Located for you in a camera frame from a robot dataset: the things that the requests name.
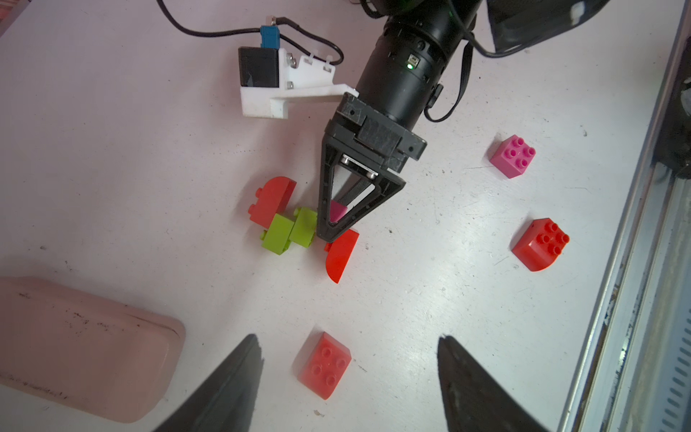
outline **lime green block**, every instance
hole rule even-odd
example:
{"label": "lime green block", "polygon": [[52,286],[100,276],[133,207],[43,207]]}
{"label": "lime green block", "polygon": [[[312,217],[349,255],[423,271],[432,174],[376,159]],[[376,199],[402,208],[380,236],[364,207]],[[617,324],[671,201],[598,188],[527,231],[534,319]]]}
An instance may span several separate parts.
{"label": "lime green block", "polygon": [[261,239],[264,240],[261,247],[268,249],[275,254],[282,254],[288,250],[290,246],[290,232],[293,229],[294,222],[280,214],[274,215],[274,220],[269,225],[269,230],[264,231]]}
{"label": "lime green block", "polygon": [[314,232],[316,231],[316,212],[307,207],[300,207],[295,210],[294,216],[297,219],[293,230],[290,232],[290,241],[302,247],[309,247],[314,240]]}

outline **pink lego brick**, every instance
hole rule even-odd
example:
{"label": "pink lego brick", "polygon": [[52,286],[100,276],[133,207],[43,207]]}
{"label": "pink lego brick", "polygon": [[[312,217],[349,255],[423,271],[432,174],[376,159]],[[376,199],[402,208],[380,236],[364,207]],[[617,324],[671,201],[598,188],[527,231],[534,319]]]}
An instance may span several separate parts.
{"label": "pink lego brick", "polygon": [[514,135],[504,141],[489,160],[508,178],[523,174],[535,157],[535,149]]}
{"label": "pink lego brick", "polygon": [[345,205],[331,200],[331,210],[329,211],[329,219],[331,219],[331,223],[338,222],[346,215],[346,213],[348,213],[348,208]]}

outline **black cylindrical motor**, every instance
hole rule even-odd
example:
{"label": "black cylindrical motor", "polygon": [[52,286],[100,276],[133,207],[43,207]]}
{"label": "black cylindrical motor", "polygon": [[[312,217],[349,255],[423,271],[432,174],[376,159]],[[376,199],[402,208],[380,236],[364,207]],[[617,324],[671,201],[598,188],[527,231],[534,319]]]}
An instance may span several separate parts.
{"label": "black cylindrical motor", "polygon": [[[480,2],[455,2],[469,28]],[[462,39],[446,0],[389,17],[357,83],[359,99],[411,130]]]}

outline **blue connector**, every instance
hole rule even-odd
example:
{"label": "blue connector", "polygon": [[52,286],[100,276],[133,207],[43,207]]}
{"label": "blue connector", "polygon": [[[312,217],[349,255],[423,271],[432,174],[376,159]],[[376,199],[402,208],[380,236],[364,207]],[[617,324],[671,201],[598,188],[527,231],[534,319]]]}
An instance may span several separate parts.
{"label": "blue connector", "polygon": [[279,49],[281,47],[281,33],[277,26],[261,26],[261,47]]}

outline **black cable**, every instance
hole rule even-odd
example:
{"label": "black cable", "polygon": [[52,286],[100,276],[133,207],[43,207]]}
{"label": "black cable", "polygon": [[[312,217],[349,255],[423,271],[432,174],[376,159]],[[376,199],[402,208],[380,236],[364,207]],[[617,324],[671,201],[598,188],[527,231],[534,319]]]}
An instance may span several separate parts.
{"label": "black cable", "polygon": [[[331,41],[328,40],[328,39],[324,39],[324,38],[321,37],[321,36],[317,36],[317,35],[315,35],[314,33],[308,32],[307,30],[305,30],[304,28],[300,27],[295,21],[293,21],[293,20],[291,20],[291,19],[288,19],[288,18],[286,18],[286,17],[278,17],[278,18],[276,18],[276,25],[277,25],[277,26],[280,26],[280,25],[282,25],[282,24],[286,24],[286,25],[288,25],[288,26],[291,26],[291,27],[293,27],[295,30],[297,30],[297,31],[299,31],[300,33],[302,33],[303,35],[305,35],[305,36],[309,37],[310,39],[312,39],[313,41],[317,41],[317,42],[319,42],[319,43],[321,43],[321,44],[324,44],[324,45],[328,46],[329,48],[331,48],[332,50],[336,51],[336,52],[338,53],[338,55],[339,55],[339,58],[338,58],[338,60],[336,60],[335,62],[331,62],[332,65],[336,66],[336,65],[339,65],[339,64],[343,63],[343,51],[341,51],[341,49],[338,47],[338,45],[334,44],[333,42],[331,42]],[[310,53],[309,51],[307,51],[306,49],[304,49],[302,46],[299,46],[298,44],[296,44],[295,42],[293,42],[291,39],[289,39],[289,38],[287,38],[287,37],[285,37],[285,36],[283,36],[283,35],[281,35],[281,39],[283,39],[283,40],[286,41],[287,43],[293,45],[295,48],[298,48],[298,49],[299,49],[300,51],[302,51],[304,54],[306,54],[306,55],[311,55],[311,53]],[[320,59],[320,58],[317,57],[317,56],[314,56],[314,58],[317,59],[317,60],[321,60],[322,62],[325,62],[325,61],[326,61],[326,60],[324,60],[324,59]]]}
{"label": "black cable", "polygon": [[382,14],[368,6],[367,0],[360,0],[360,6],[362,6],[362,10],[364,10],[370,18],[378,19],[383,17]]}
{"label": "black cable", "polygon": [[[175,20],[175,18],[173,18],[173,15],[171,15],[171,13],[168,11],[168,8],[166,7],[166,5],[163,4],[163,0],[156,0],[156,3],[158,3],[158,7],[161,8],[161,12],[163,12],[163,15],[165,15],[165,17],[168,19],[168,21],[170,21],[171,24],[173,24],[173,26],[175,28],[177,28],[179,31],[183,32],[186,35],[196,36],[196,37],[224,37],[224,36],[233,36],[233,35],[243,35],[245,33],[259,33],[259,28],[257,28],[257,27],[238,28],[235,30],[225,30],[225,31],[221,31],[221,32],[198,32],[197,30],[190,30],[188,28],[183,27],[180,23],[178,23]],[[317,42],[320,42],[320,43],[330,47],[334,51],[336,51],[338,53],[338,55],[340,56],[340,58],[338,58],[338,60],[336,60],[335,62],[331,62],[331,64],[333,64],[334,66],[343,63],[343,51],[336,44],[331,42],[330,40],[324,39],[321,36],[317,36],[317,35],[314,35],[314,34],[308,32],[307,30],[300,27],[295,21],[292,21],[291,19],[288,19],[285,17],[276,18],[276,25],[281,25],[281,24],[286,24],[288,26],[291,26],[295,30],[297,30],[300,33],[302,33],[303,35],[305,35],[306,37],[309,37],[310,39],[315,40]],[[304,47],[302,47],[302,45],[296,43],[294,40],[290,39],[289,37],[281,34],[281,39],[283,39],[287,43],[293,45],[295,48],[299,49],[305,55],[312,55],[312,53],[310,51],[306,50]],[[314,58],[317,60],[321,60],[322,62],[326,62],[326,60],[324,60],[320,57],[314,56]]]}
{"label": "black cable", "polygon": [[480,43],[475,38],[473,32],[468,29],[461,17],[458,16],[458,12],[456,12],[456,7],[453,5],[453,2],[451,0],[446,0],[446,2],[449,8],[451,9],[451,13],[453,14],[454,18],[456,18],[456,21],[458,21],[458,25],[460,26],[461,31],[463,32],[464,39],[467,39],[468,42],[471,45],[473,45],[473,47],[485,57],[491,59],[499,59],[501,57],[506,57],[511,54],[516,54],[517,52],[524,50],[525,48],[529,48],[534,44],[534,42],[529,42],[527,44],[514,46],[513,48],[510,48],[506,51],[502,51],[501,53],[491,53],[490,51],[486,50],[482,45],[480,45]]}
{"label": "black cable", "polygon": [[471,66],[473,65],[473,46],[469,43],[466,44],[465,48],[463,48],[463,57],[462,57],[462,63],[461,63],[461,85],[458,89],[458,96],[456,97],[456,102],[453,104],[450,110],[448,110],[448,113],[444,115],[443,117],[433,119],[430,116],[429,113],[429,107],[425,106],[424,109],[424,114],[425,118],[432,123],[439,123],[443,122],[447,118],[453,114],[453,110],[456,109],[456,106],[458,106],[458,103],[461,102],[461,98],[463,97],[463,94],[466,92],[466,88],[468,87],[468,81],[470,80],[471,77]]}

